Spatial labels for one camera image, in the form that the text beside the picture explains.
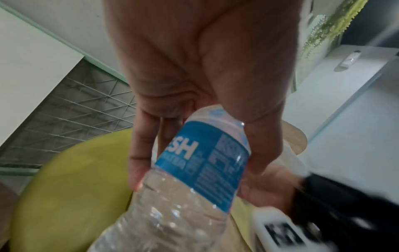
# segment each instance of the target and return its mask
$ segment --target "bottle label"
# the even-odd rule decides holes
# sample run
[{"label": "bottle label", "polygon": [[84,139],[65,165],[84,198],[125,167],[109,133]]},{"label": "bottle label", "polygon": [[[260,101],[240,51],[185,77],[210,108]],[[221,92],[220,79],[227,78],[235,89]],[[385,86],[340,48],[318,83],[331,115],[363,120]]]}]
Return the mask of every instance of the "bottle label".
[{"label": "bottle label", "polygon": [[191,121],[155,165],[228,213],[248,158],[248,151],[227,133]]}]

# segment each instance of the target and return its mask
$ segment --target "water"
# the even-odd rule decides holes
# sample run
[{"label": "water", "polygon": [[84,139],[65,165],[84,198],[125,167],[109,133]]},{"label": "water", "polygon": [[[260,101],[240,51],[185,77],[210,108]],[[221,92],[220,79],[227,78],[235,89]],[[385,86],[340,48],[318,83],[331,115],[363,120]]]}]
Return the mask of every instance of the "water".
[{"label": "water", "polygon": [[249,157],[243,125],[218,105],[193,114],[89,252],[208,251],[226,229]]}]

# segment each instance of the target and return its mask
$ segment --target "hand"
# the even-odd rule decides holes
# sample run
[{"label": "hand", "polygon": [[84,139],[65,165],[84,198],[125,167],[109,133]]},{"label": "hand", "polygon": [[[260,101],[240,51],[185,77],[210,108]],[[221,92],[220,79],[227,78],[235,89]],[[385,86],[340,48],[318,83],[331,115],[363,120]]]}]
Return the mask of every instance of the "hand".
[{"label": "hand", "polygon": [[216,103],[245,123],[251,172],[261,173],[279,156],[301,5],[301,0],[104,0],[108,30],[137,99],[131,189],[140,189],[150,169],[157,133],[170,142],[184,119]]},{"label": "hand", "polygon": [[261,176],[246,174],[238,196],[257,207],[273,206],[290,215],[295,188],[301,184],[301,177],[271,163]]}]

